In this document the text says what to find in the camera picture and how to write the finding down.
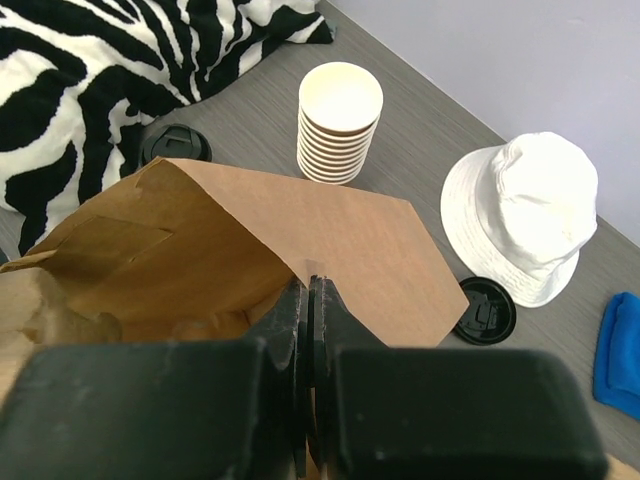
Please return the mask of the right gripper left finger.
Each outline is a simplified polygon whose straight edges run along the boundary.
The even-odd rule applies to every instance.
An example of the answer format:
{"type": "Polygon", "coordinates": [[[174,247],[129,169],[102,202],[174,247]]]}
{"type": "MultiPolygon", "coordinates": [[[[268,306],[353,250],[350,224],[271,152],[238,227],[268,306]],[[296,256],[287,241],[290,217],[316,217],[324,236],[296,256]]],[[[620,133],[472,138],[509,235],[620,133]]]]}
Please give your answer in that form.
{"type": "Polygon", "coordinates": [[[233,340],[61,346],[1,410],[5,479],[299,479],[308,291],[233,340]]]}

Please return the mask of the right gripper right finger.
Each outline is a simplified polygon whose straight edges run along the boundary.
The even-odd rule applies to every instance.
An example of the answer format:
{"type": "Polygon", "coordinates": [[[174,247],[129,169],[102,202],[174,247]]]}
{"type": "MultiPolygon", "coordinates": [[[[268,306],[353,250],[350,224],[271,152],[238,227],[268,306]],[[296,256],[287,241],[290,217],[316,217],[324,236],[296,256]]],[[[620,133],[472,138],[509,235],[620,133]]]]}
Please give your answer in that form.
{"type": "Polygon", "coordinates": [[[309,286],[314,424],[329,479],[602,479],[608,460],[578,384],[536,350],[399,348],[309,286]]]}

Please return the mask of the brown paper bag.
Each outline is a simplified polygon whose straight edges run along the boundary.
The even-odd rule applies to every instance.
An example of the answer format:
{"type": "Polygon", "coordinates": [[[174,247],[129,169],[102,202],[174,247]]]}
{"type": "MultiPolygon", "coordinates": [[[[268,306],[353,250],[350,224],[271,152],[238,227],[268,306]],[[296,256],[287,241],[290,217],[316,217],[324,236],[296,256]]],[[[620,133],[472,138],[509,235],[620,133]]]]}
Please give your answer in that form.
{"type": "Polygon", "coordinates": [[[133,342],[195,337],[203,320],[236,336],[292,278],[331,279],[391,346],[439,344],[467,307],[409,202],[185,159],[117,182],[5,270],[33,267],[73,309],[113,314],[133,342]]]}

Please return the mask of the black plastic cup lid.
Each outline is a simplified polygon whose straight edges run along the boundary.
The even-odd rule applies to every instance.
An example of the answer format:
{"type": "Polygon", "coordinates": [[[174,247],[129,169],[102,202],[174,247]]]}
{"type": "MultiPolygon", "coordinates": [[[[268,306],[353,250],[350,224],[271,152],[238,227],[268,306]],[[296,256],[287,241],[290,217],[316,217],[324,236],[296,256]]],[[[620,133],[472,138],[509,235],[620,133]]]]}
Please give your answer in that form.
{"type": "Polygon", "coordinates": [[[143,141],[140,164],[147,165],[156,157],[212,161],[208,140],[199,131],[183,124],[168,124],[143,141]]]}

